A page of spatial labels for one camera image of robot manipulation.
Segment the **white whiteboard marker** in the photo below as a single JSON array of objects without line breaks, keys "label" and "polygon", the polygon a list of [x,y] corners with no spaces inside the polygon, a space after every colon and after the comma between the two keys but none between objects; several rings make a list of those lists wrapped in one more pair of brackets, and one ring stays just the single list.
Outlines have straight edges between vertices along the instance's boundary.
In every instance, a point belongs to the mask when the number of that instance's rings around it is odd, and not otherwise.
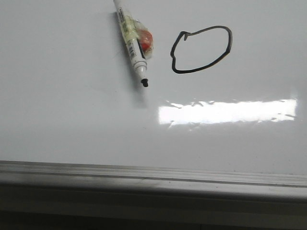
[{"label": "white whiteboard marker", "polygon": [[125,7],[124,1],[114,0],[115,9],[123,40],[125,42],[132,69],[143,87],[148,87],[146,77],[147,61],[139,42],[140,36],[135,25],[135,20]]}]

